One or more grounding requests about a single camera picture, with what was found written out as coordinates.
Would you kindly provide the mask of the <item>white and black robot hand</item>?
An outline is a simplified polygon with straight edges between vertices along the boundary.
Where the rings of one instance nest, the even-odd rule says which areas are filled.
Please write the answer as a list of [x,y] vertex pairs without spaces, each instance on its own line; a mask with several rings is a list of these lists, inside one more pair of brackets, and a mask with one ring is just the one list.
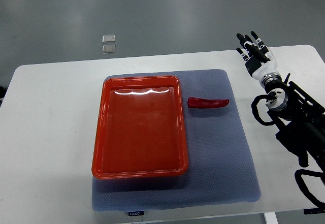
[[245,52],[239,47],[236,51],[245,61],[248,74],[262,87],[273,80],[281,80],[281,75],[277,71],[277,61],[271,50],[254,31],[251,31],[250,34],[253,39],[249,35],[236,34],[239,44]]

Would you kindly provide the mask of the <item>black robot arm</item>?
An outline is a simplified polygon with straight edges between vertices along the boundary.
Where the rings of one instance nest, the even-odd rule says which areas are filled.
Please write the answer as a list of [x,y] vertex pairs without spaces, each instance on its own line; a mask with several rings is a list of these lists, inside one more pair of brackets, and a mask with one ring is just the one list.
[[262,77],[266,93],[258,95],[251,104],[254,118],[264,126],[279,129],[276,139],[298,157],[300,169],[295,180],[304,196],[323,213],[324,202],[308,189],[303,176],[324,181],[324,107],[288,78],[278,73]]

